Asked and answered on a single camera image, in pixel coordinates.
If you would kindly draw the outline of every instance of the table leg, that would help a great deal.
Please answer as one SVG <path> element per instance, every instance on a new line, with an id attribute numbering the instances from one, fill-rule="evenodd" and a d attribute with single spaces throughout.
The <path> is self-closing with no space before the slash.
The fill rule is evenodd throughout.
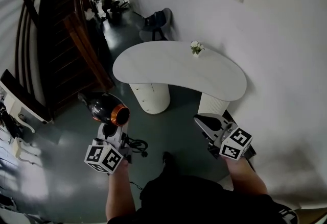
<path id="1" fill-rule="evenodd" d="M 130 84 L 142 109 L 149 114 L 158 114 L 168 108 L 170 103 L 167 84 L 142 83 Z"/>
<path id="2" fill-rule="evenodd" d="M 205 93 L 201 96 L 200 106 L 198 113 L 215 113 L 223 115 L 226 111 L 229 102 L 225 102 Z"/>

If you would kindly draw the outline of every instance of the cable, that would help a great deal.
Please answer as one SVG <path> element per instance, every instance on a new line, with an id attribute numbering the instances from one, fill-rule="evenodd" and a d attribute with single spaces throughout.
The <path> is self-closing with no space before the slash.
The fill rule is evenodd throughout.
<path id="1" fill-rule="evenodd" d="M 132 149 L 134 153 L 141 153 L 142 157 L 146 157 L 148 153 L 146 152 L 146 149 L 148 148 L 147 142 L 143 140 L 134 140 L 128 135 L 125 136 L 123 141 Z"/>
<path id="2" fill-rule="evenodd" d="M 141 188 L 138 184 L 136 184 L 135 182 L 130 181 L 130 184 L 134 184 L 139 190 L 143 190 L 143 188 Z"/>

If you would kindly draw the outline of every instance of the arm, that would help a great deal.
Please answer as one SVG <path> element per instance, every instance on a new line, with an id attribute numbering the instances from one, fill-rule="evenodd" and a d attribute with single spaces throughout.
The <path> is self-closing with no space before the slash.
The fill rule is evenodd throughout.
<path id="1" fill-rule="evenodd" d="M 135 213 L 135 205 L 128 178 L 128 161 L 121 161 L 114 174 L 109 176 L 109 193 L 106 205 L 107 220 Z"/>
<path id="2" fill-rule="evenodd" d="M 265 183 L 253 171 L 245 158 L 238 161 L 224 158 L 233 182 L 234 191 L 247 195 L 267 194 Z"/>

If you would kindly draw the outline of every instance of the gray floor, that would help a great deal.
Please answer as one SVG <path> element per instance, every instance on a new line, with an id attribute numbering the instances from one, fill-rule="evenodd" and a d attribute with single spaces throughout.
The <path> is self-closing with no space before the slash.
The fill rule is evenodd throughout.
<path id="1" fill-rule="evenodd" d="M 105 36 L 111 55 L 116 58 L 130 46 L 141 43 L 138 28 L 143 20 L 125 12 L 119 24 L 105 26 Z M 161 172 L 161 155 L 171 152 L 182 174 L 218 181 L 227 175 L 225 164 L 207 152 L 207 141 L 193 123 L 201 93 L 170 86 L 171 104 L 162 114 L 149 115 L 139 106 L 129 85 L 116 81 L 111 91 L 131 110 L 129 136 L 148 142 L 148 157 L 139 154 L 130 165 L 130 180 L 141 187 Z M 54 124 L 31 122 L 36 134 L 26 131 L 26 140 L 35 147 L 30 151 L 38 157 L 23 155 L 37 165 L 17 163 L 10 154 L 2 158 L 0 186 L 4 195 L 17 201 L 20 212 L 40 214 L 52 221 L 95 223 L 105 221 L 108 176 L 97 173 L 84 164 L 87 146 L 96 137 L 99 123 L 92 119 L 86 107 L 76 103 L 66 109 Z M 137 207 L 139 190 L 132 185 Z"/>

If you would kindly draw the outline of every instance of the white kidney-shaped table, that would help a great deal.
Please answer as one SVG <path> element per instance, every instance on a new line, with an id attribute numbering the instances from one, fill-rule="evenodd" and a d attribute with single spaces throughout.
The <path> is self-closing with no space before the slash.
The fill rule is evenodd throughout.
<path id="1" fill-rule="evenodd" d="M 118 56 L 113 74 L 131 86 L 142 109 L 150 114 L 169 106 L 168 84 L 202 92 L 198 113 L 220 115 L 246 90 L 245 75 L 235 63 L 207 48 L 196 58 L 186 42 L 137 44 Z"/>

